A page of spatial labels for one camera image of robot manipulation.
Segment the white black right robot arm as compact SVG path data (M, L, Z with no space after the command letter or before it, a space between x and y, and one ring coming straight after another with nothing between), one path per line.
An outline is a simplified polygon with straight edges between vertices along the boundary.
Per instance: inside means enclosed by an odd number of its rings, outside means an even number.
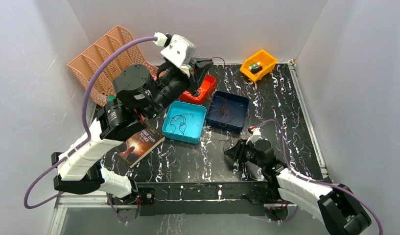
M279 203L292 202L321 221L331 235L359 235L372 221L362 205L350 196L350 189L343 184L325 186L300 179L279 160L267 140L251 143L239 140L225 150L225 156L234 163L250 162L261 168L268 182L268 197Z

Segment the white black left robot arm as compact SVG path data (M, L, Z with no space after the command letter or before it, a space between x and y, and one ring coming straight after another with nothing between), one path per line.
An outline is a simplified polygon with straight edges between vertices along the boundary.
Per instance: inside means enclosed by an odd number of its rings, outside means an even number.
M113 80L116 96L98 111L84 135L65 153L54 153L60 160L58 175L53 180L55 190L77 195L103 191L127 204L138 199L136 182L110 171L100 159L113 148L144 130L143 119L155 118L185 91L196 92L209 69L212 59L192 58L189 74L170 61L164 62L153 77L142 64L125 68Z

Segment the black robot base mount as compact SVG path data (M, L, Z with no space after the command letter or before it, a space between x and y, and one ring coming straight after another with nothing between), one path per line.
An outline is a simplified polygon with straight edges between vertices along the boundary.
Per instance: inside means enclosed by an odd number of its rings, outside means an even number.
M138 216L166 214L247 214L280 223L294 213L293 204L275 199L266 182L140 183L138 198L126 201L109 195L108 202L136 209Z

